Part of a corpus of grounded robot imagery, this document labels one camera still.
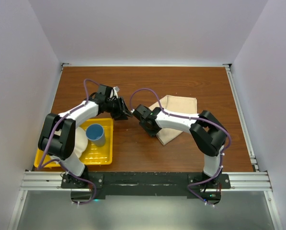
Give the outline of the beige cloth napkin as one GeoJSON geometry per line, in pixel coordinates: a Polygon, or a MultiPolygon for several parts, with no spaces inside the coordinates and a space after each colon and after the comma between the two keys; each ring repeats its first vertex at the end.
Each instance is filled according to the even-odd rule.
{"type": "Polygon", "coordinates": [[[153,111],[156,107],[162,107],[165,112],[170,114],[166,115],[163,112],[158,114],[157,124],[160,125],[161,130],[156,136],[162,145],[168,144],[182,132],[189,133],[191,124],[195,122],[189,118],[198,117],[196,98],[166,95],[159,102],[151,105],[149,109],[153,111]],[[171,116],[172,114],[185,118],[174,117],[171,116]]]}

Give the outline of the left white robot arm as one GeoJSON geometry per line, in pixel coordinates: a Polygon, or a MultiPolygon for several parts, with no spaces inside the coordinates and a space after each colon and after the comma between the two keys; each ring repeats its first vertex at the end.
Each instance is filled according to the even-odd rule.
{"type": "Polygon", "coordinates": [[[85,121],[102,113],[109,113],[114,120],[127,120],[131,113],[123,97],[118,96],[119,88],[103,84],[98,91],[87,94],[76,107],[60,113],[49,113],[45,117],[38,141],[38,149],[49,155],[52,161],[68,172],[70,181],[78,188],[91,187],[87,166],[75,154],[76,129],[85,121]]]}

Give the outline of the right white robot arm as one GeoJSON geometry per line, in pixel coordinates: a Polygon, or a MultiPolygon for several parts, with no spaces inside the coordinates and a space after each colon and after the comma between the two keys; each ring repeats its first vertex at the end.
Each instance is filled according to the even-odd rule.
{"type": "Polygon", "coordinates": [[[150,110],[139,105],[131,113],[151,137],[163,129],[190,134],[198,149],[204,154],[202,180],[194,181],[191,186],[204,184],[208,188],[214,188],[219,184],[225,143],[227,139],[231,141],[231,136],[209,111],[203,111],[200,114],[182,114],[162,107],[150,110]]]}

